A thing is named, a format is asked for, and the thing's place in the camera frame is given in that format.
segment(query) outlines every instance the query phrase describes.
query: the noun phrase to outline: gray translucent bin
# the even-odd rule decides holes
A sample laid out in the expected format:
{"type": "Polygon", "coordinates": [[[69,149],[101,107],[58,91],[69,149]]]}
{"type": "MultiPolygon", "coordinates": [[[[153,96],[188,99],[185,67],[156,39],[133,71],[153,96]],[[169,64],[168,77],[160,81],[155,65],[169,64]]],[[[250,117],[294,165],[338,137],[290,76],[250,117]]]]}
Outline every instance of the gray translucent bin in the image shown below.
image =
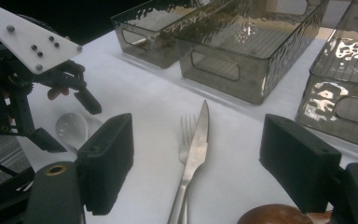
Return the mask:
{"type": "Polygon", "coordinates": [[[228,0],[152,0],[111,18],[123,52],[162,68],[179,55],[174,36],[228,0]]]}
{"type": "Polygon", "coordinates": [[[291,14],[277,12],[270,2],[231,1],[179,33],[183,77],[262,104],[318,34],[328,3],[294,1],[304,8],[291,14]]]}
{"type": "Polygon", "coordinates": [[[296,120],[358,144],[358,0],[313,63],[296,120]]]}

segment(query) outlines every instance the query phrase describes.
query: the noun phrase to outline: storage organizer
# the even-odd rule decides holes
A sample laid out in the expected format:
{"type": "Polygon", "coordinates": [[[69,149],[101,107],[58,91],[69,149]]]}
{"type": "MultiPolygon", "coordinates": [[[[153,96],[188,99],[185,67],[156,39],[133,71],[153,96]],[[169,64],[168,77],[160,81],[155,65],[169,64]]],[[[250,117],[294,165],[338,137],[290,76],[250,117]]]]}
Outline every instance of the storage organizer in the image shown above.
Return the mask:
{"type": "Polygon", "coordinates": [[[307,0],[295,15],[271,11],[268,2],[231,1],[179,33],[183,77],[262,104],[318,34],[328,3],[307,0]]]}
{"type": "Polygon", "coordinates": [[[111,18],[123,52],[169,67],[179,58],[174,36],[229,0],[152,0],[111,18]]]}
{"type": "Polygon", "coordinates": [[[296,120],[358,144],[358,0],[313,63],[296,120]]]}

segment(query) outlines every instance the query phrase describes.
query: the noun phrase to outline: white tablecloth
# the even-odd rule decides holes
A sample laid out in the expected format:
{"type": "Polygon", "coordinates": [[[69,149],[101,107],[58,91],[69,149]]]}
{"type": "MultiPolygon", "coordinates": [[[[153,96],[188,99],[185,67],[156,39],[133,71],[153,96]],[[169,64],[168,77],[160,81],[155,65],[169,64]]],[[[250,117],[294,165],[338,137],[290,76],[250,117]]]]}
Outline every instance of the white tablecloth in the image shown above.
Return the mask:
{"type": "MultiPolygon", "coordinates": [[[[328,35],[319,35],[262,105],[211,90],[181,77],[179,62],[168,69],[124,54],[115,33],[84,47],[74,60],[86,67],[88,88],[103,113],[92,116],[73,94],[48,100],[48,88],[37,85],[29,96],[35,127],[55,134],[55,122],[66,112],[82,114],[95,131],[105,120],[132,113],[134,164],[111,213],[88,223],[166,223],[184,165],[178,160],[180,118],[199,114],[207,100],[211,135],[206,162],[189,189],[190,223],[237,223],[248,210],[267,203],[294,205],[274,177],[258,161],[266,113],[294,119],[309,69],[328,35]]],[[[342,166],[358,161],[358,146],[317,133],[339,149],[342,166]]],[[[50,154],[19,138],[33,167],[73,161],[71,153],[50,154]]]]}

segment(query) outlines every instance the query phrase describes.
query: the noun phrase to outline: knife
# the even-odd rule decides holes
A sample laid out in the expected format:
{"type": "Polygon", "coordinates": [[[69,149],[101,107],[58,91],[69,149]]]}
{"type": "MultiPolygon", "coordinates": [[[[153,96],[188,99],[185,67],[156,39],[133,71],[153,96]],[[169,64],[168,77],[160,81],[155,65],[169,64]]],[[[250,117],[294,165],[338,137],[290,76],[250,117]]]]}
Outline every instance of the knife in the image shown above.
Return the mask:
{"type": "Polygon", "coordinates": [[[208,148],[209,136],[209,108],[206,101],[202,104],[199,120],[197,121],[196,131],[194,132],[193,141],[188,151],[185,170],[183,171],[178,190],[176,191],[175,200],[168,219],[168,224],[179,224],[182,220],[182,211],[185,204],[187,186],[193,178],[196,170],[205,162],[206,151],[208,148]]]}

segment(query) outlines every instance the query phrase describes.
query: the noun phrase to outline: fork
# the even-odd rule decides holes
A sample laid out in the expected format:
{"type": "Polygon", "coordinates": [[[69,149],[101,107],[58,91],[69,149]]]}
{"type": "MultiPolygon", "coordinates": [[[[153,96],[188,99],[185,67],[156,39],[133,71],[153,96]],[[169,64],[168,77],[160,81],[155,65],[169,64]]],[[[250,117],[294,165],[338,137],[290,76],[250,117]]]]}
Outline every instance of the fork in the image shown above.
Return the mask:
{"type": "MultiPolygon", "coordinates": [[[[182,131],[182,145],[179,147],[179,160],[183,165],[186,165],[188,151],[190,150],[191,141],[193,140],[194,132],[196,131],[196,116],[185,114],[181,117],[181,131],[182,131]]],[[[185,198],[185,205],[182,214],[182,224],[187,224],[187,198],[185,198]]]]}

